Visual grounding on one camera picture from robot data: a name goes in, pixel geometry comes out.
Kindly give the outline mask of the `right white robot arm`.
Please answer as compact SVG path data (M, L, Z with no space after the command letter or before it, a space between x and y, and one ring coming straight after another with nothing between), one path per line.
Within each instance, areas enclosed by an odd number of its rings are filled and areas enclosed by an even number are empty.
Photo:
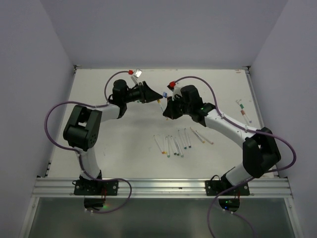
M279 149L268 128L256 129L236 120L226 121L215 105L203 102L193 85L179 87L176 83L170 83L168 88L172 96L167 99L163 112L165 117L178 119L188 115L194 122L216 130L242 149L242 163L220 178L218 189L223 193L233 194L238 184L251 178L260 178L280 161Z

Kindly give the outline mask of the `brown capped marker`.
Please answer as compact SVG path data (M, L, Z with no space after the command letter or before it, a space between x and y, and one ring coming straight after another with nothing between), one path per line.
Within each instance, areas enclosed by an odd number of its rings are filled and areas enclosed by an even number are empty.
M241 110L241 114L242 114L242 116L247 124L252 123L252 120L248 117L248 115L246 114L246 112L244 110Z

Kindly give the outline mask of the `light orange capped marker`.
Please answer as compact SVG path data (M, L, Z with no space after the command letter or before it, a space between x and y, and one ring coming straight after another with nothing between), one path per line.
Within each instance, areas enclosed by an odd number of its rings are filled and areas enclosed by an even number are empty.
M204 135L202 135L201 133L199 133L197 131L196 131L196 133L198 134L199 137L201 137L203 139L203 141L208 142L211 145L214 145L214 143L211 140L207 139Z

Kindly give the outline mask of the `teal marker pen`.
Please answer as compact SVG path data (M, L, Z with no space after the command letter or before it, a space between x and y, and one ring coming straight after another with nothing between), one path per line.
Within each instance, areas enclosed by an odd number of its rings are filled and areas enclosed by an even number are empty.
M168 138L169 138L170 146L172 148L173 155L177 155L177 149L175 148L175 144L174 144L174 141L172 139L172 136L169 135Z

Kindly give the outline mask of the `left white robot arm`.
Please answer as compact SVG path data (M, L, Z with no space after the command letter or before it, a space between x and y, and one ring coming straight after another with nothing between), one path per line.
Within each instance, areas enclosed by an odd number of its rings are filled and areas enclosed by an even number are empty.
M151 89L145 81L129 88L125 80L119 79L113 83L112 94L106 106L95 109L80 104L74 106L63 131L63 138L77 154L81 168L80 177L87 180L87 191L96 195L103 188L102 172L94 149L101 123L122 118L130 102L150 103L162 98L163 96Z

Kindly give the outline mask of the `green marker pen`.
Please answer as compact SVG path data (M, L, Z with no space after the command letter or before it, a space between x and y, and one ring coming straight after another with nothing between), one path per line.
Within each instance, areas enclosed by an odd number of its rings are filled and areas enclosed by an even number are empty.
M169 137L165 137L165 142L166 142L166 155L168 158L170 158L170 146L169 146Z

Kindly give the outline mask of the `blue capped marker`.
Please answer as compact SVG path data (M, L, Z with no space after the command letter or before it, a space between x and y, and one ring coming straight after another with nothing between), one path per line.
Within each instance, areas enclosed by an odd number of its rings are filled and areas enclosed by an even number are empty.
M186 128L184 128L184 134L185 134L185 137L186 137L188 148L192 148L190 137L189 137L189 134L188 134L188 131L187 131Z

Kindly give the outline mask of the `yellow marker pen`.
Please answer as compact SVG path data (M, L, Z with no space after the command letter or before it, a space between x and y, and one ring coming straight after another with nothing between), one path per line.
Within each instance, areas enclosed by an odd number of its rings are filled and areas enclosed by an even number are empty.
M162 113L164 113L164 109L163 109L163 106L162 106L162 104L161 104L161 101L160 101L160 100L157 100L157 102L158 102L158 104L159 104L159 107L160 107Z
M163 151L164 151L164 154L167 154L167 138L164 134L163 134Z

